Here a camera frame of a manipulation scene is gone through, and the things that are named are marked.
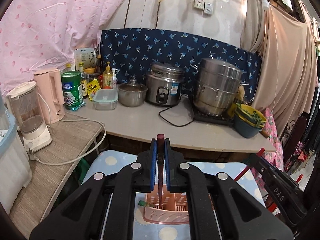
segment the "blue tablecloth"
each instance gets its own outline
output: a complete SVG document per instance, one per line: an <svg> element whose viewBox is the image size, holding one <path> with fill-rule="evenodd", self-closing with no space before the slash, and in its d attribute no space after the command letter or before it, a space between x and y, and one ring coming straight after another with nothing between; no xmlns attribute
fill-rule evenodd
<svg viewBox="0 0 320 240"><path fill-rule="evenodd" d="M135 162L136 159L136 155L114 150L102 152L91 165L84 178L84 182L96 172L103 172L105 175L119 172L124 166ZM197 166L202 172L215 175L218 172L223 171L232 178L235 178L245 168L245 164L243 163L190 163ZM261 193L251 174L251 171L248 171L238 181L238 183L252 196L254 196L262 205L264 205ZM152 224L144 221L142 216L143 208L138 206L139 200L145 200L144 193L136 194L133 240L190 240L188 224L171 226Z"/></svg>

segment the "pink plastic basket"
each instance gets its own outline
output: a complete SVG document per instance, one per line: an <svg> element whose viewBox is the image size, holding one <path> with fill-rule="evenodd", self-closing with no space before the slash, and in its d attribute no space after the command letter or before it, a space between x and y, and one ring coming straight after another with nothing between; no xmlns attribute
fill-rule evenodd
<svg viewBox="0 0 320 240"><path fill-rule="evenodd" d="M147 193L146 202L154 207L145 207L143 219L150 223L164 225L181 225L189 223L188 204L185 193L170 194L163 185L162 208L159 209L158 185Z"/></svg>

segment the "navy blue fabric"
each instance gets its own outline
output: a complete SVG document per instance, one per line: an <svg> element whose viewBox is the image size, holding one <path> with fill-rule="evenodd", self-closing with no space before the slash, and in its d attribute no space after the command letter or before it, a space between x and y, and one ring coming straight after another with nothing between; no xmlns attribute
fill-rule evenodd
<svg viewBox="0 0 320 240"><path fill-rule="evenodd" d="M104 61L117 68L118 83L135 76L143 82L153 62L165 62L185 70L182 93L193 91L197 71L190 64L199 65L201 58L213 57L227 61L242 70L245 97L251 100L258 84L261 57L230 44L189 33L159 29L113 29L102 31L101 54Z"/></svg>

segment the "green can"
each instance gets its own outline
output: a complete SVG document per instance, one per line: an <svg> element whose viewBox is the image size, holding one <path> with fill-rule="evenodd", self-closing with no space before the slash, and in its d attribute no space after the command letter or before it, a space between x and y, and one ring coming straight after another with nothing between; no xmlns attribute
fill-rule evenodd
<svg viewBox="0 0 320 240"><path fill-rule="evenodd" d="M69 71L61 75L64 102L69 108L82 104L81 74L78 71Z"/></svg>

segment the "yellow seasoning packet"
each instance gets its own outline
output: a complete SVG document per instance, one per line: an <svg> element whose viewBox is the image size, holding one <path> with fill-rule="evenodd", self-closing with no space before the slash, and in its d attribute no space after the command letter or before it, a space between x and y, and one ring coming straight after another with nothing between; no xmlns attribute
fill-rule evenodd
<svg viewBox="0 0 320 240"><path fill-rule="evenodd" d="M100 89L98 80L94 79L87 84L87 91L90 101L92 101L95 93Z"/></svg>

